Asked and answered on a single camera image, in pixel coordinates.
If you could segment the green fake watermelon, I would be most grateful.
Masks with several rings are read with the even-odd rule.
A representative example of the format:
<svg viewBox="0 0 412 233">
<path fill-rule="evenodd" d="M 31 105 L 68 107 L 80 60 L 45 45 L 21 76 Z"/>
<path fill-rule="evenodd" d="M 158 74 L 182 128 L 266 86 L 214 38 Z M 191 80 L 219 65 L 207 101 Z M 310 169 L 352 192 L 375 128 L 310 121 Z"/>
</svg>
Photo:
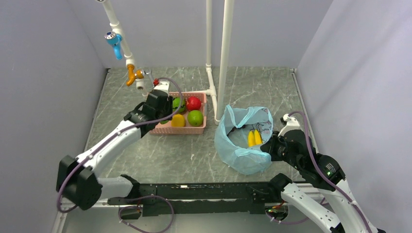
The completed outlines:
<svg viewBox="0 0 412 233">
<path fill-rule="evenodd" d="M 177 109 L 179 109 L 178 111 L 179 114 L 184 113 L 187 110 L 185 98 L 176 97 L 173 99 L 172 110 L 176 111 Z"/>
</svg>

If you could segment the yellow fake lemon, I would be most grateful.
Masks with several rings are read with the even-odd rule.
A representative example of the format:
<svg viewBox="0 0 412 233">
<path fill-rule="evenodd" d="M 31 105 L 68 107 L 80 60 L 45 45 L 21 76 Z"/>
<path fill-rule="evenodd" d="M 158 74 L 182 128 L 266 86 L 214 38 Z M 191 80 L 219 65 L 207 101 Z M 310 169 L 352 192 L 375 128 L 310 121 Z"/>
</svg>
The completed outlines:
<svg viewBox="0 0 412 233">
<path fill-rule="evenodd" d="M 172 127 L 185 127 L 186 120 L 182 114 L 175 114 L 171 120 Z"/>
</svg>

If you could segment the yellow fake banana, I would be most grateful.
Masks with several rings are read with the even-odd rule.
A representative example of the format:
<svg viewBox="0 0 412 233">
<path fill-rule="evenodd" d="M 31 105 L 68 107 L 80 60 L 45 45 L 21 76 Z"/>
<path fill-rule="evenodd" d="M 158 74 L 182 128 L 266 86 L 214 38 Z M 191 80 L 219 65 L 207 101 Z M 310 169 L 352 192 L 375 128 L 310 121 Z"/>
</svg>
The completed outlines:
<svg viewBox="0 0 412 233">
<path fill-rule="evenodd" d="M 251 130 L 247 138 L 248 147 L 253 147 L 263 143 L 260 132 L 258 130 Z"/>
</svg>

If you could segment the red fake apple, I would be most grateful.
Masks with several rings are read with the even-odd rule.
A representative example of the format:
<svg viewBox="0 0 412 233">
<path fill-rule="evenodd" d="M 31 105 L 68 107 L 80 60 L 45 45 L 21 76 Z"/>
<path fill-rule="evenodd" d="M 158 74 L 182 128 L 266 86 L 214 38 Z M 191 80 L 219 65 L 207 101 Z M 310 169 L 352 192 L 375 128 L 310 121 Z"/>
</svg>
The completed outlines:
<svg viewBox="0 0 412 233">
<path fill-rule="evenodd" d="M 202 106 L 202 102 L 199 98 L 195 96 L 190 96 L 187 98 L 186 109 L 188 111 L 200 110 L 201 106 Z"/>
</svg>

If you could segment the green fake lime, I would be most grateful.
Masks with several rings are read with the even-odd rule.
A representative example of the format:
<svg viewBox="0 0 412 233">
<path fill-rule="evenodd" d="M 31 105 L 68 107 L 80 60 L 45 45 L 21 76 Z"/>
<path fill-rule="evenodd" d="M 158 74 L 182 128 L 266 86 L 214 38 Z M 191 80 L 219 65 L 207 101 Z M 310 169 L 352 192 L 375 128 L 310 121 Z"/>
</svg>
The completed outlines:
<svg viewBox="0 0 412 233">
<path fill-rule="evenodd" d="M 203 123 L 204 116 L 200 110 L 192 110 L 188 113 L 187 120 L 192 127 L 199 127 Z"/>
</svg>

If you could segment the light blue plastic bag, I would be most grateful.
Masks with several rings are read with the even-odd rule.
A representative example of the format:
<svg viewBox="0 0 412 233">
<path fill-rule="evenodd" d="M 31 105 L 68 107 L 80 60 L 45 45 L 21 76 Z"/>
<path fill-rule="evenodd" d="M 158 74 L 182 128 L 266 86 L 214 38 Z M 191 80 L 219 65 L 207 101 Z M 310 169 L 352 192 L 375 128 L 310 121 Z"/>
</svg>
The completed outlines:
<svg viewBox="0 0 412 233">
<path fill-rule="evenodd" d="M 214 136 L 220 159 L 244 175 L 263 172 L 272 164 L 270 155 L 260 150 L 262 144 L 248 147 L 251 130 L 260 132 L 262 144 L 271 138 L 274 120 L 270 110 L 262 106 L 243 109 L 227 105 Z"/>
</svg>

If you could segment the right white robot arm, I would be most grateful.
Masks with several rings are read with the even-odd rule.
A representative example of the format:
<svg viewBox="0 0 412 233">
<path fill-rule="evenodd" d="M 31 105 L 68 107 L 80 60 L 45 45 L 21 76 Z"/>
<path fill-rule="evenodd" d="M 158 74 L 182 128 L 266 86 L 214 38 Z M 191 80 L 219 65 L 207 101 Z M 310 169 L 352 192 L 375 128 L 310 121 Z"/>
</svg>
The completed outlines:
<svg viewBox="0 0 412 233">
<path fill-rule="evenodd" d="M 328 155 L 316 153 L 307 132 L 300 129 L 275 132 L 260 149 L 274 161 L 283 161 L 298 170 L 304 180 L 323 195 L 331 210 L 307 197 L 284 174 L 269 182 L 268 196 L 285 200 L 305 214 L 325 233 L 381 233 L 357 204 L 339 163 Z"/>
</svg>

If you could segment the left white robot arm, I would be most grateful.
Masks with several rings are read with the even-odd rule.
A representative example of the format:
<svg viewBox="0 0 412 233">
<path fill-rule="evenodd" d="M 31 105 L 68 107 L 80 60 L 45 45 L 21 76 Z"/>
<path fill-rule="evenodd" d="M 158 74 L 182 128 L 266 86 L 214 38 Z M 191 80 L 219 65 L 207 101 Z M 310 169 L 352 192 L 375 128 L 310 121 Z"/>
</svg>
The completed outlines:
<svg viewBox="0 0 412 233">
<path fill-rule="evenodd" d="M 129 145 L 140 140 L 156 125 L 171 118 L 173 97 L 167 90 L 153 89 L 147 99 L 128 112 L 119 125 L 91 149 L 59 163 L 56 190 L 57 208 L 67 198 L 82 210 L 91 208 L 98 200 L 121 197 L 135 203 L 140 196 L 139 183 L 129 176 L 101 178 L 104 168 Z"/>
</svg>

